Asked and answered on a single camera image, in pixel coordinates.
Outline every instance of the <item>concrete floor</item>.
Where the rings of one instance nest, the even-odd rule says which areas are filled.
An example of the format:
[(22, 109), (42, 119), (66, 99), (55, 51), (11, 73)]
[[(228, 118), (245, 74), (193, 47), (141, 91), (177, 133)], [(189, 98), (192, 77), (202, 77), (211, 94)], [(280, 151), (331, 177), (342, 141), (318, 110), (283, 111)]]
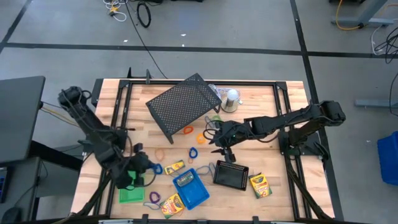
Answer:
[[(373, 0), (360, 6), (344, 4), (341, 16), (360, 14), (370, 1)], [(341, 31), (330, 24), (335, 4), (327, 0), (295, 2), (309, 52), (371, 52), (369, 38), (374, 28)], [(0, 1), (0, 40), (24, 4), (25, 0)], [(289, 0), (205, 0), (203, 3), (166, 0), (150, 9), (151, 26), (137, 27), (148, 46), (235, 49), (234, 53), (152, 52), (169, 78), (186, 78), (197, 72), (203, 78), (301, 80), (310, 98)], [(398, 7), (390, 7), (383, 17), (398, 17)], [(395, 27), (381, 29), (375, 41), (383, 41)], [(96, 78), (125, 77), (128, 67), (132, 67), (135, 75), (144, 75), (148, 68), (153, 76), (161, 77), (145, 51), (76, 47), (142, 45), (132, 24), (107, 16), (100, 0), (33, 0), (7, 42), (42, 44), (33, 49), (3, 42), (0, 79), (43, 75), (46, 77), (43, 100), (49, 103), (57, 103), (62, 88), (77, 85), (92, 90)], [(59, 49), (61, 45), (62, 48), (75, 45), (76, 49)], [(285, 50), (294, 55), (238, 53), (236, 48)], [(340, 102), (347, 116), (342, 127), (326, 129), (345, 220), (395, 223), (398, 187), (382, 182), (376, 143), (396, 131), (398, 120), (388, 110), (355, 108), (353, 101), (386, 99), (390, 82), (398, 72), (398, 61), (386, 65), (378, 58), (310, 57), (310, 65), (319, 99)], [(39, 113), (36, 141), (62, 147), (83, 138), (79, 129)], [(80, 155), (81, 149), (69, 153)], [(39, 194), (59, 196), (42, 198), (37, 218), (64, 217), (72, 203), (78, 175), (51, 164), (47, 167), (51, 167), (50, 175)], [(56, 191), (49, 190), (54, 189), (54, 183), (58, 184)]]

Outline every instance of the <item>wooden tabletop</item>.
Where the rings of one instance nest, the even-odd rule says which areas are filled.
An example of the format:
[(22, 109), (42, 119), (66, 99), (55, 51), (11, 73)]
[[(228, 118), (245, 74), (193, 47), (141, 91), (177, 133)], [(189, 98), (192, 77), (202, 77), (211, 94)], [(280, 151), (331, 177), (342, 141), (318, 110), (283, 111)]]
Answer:
[[(105, 125), (111, 124), (118, 83), (118, 79), (105, 79), (103, 81), (95, 114)], [(217, 160), (224, 160), (221, 154), (210, 153), (212, 150), (217, 149), (214, 144), (209, 145), (208, 142), (206, 144), (198, 144), (196, 141), (197, 134), (202, 133), (205, 128), (204, 116), (191, 124), (194, 127), (193, 133), (184, 135), (182, 132), (178, 132), (173, 135), (174, 144), (169, 143), (150, 115), (145, 103), (170, 87), (172, 85), (133, 85), (127, 119), (127, 128), (136, 129), (136, 131), (129, 131), (132, 143), (143, 143), (144, 152), (155, 163), (158, 163), (155, 157), (155, 150), (164, 149), (165, 158), (161, 162), (162, 167), (182, 159), (186, 164), (186, 168), (183, 171), (191, 167), (196, 169), (203, 165), (208, 165), (209, 162), (215, 163)], [(255, 116), (277, 116), (271, 87), (223, 87), (239, 90), (241, 92), (241, 100), (243, 101), (243, 104), (234, 113), (220, 112), (220, 116), (224, 121), (234, 120), (243, 122), (244, 118)], [(287, 87), (292, 110), (298, 110), (308, 105), (302, 82), (287, 82)], [(123, 92), (121, 105), (124, 105), (125, 96), (126, 90)], [(282, 108), (285, 108), (282, 97), (281, 102)], [(207, 113), (209, 117), (215, 114), (214, 111)], [(119, 110), (117, 126), (120, 125), (121, 115), (122, 110)], [(191, 147), (196, 147), (199, 155), (194, 159), (192, 164), (188, 164), (188, 150)], [(233, 146), (232, 149), (236, 156), (236, 163), (249, 167), (249, 175), (260, 172), (265, 174), (272, 189), (272, 195), (256, 199), (251, 185), (248, 185), (247, 190), (244, 192), (215, 185), (213, 184), (211, 175), (208, 174), (201, 176), (201, 180), (205, 184), (210, 198), (193, 210), (188, 211), (185, 209), (182, 214), (174, 215), (170, 219), (252, 220), (253, 216), (258, 216), (260, 220), (293, 220), (285, 162), (279, 152), (278, 142), (273, 141), (264, 144), (257, 141), (244, 141)], [(128, 155), (129, 148), (125, 152), (125, 156)], [(302, 164), (308, 191), (323, 211), (329, 216), (334, 217), (321, 160), (316, 156), (302, 156)], [(78, 212), (92, 196), (98, 186), (100, 173), (101, 168), (99, 164), (94, 156), (90, 156), (81, 168), (71, 212)], [(150, 181), (152, 177), (153, 172), (148, 170), (146, 172), (146, 182)], [(177, 193), (172, 179), (173, 177), (169, 175), (158, 175), (155, 182), (145, 188), (145, 202), (149, 201), (149, 193), (151, 191), (158, 192), (162, 197), (161, 201)], [(296, 192), (300, 207), (300, 216), (304, 217), (302, 197), (297, 188)], [(104, 192), (100, 213), (104, 213), (107, 193), (108, 189)], [(142, 202), (120, 204), (119, 190), (115, 190), (111, 212), (112, 218), (141, 218), (143, 213), (149, 214), (150, 219), (164, 218), (160, 210), (151, 210), (144, 207), (142, 206)]]

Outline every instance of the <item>black basket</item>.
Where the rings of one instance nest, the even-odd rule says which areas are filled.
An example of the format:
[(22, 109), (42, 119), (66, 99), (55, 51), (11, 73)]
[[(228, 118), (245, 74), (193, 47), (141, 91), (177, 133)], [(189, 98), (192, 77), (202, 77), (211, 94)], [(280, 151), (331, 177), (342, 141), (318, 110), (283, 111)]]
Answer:
[(246, 190), (249, 168), (224, 161), (217, 161), (213, 183), (238, 190)]
[(211, 109), (219, 113), (220, 104), (216, 93), (197, 73), (146, 103), (171, 144), (173, 134)]

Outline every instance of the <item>blue box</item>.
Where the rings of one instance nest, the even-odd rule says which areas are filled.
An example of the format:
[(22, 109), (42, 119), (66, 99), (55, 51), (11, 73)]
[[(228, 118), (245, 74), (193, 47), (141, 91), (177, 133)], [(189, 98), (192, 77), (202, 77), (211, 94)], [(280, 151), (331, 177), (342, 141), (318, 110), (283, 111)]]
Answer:
[[(177, 179), (184, 176), (187, 172), (191, 172), (193, 174), (193, 180), (187, 185), (184, 185), (182, 187), (178, 186)], [(181, 197), (182, 202), (188, 210), (192, 210), (193, 208), (210, 198), (209, 192), (207, 192), (205, 185), (200, 180), (198, 174), (193, 168), (185, 171), (183, 174), (174, 178), (173, 183), (175, 188), (177, 189), (178, 194)]]
[(398, 131), (377, 141), (381, 177), (385, 183), (398, 185)]

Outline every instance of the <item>green container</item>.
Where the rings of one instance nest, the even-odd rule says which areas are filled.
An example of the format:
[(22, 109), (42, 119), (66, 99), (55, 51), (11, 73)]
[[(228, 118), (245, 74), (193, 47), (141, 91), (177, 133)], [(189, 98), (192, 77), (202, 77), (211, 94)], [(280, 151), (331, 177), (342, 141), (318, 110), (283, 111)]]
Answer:
[[(134, 182), (134, 179), (136, 178), (136, 172), (129, 171), (129, 175), (130, 177), (132, 177)], [(136, 187), (134, 190), (119, 189), (119, 203), (143, 202), (144, 198), (145, 198), (145, 190), (143, 187)]]

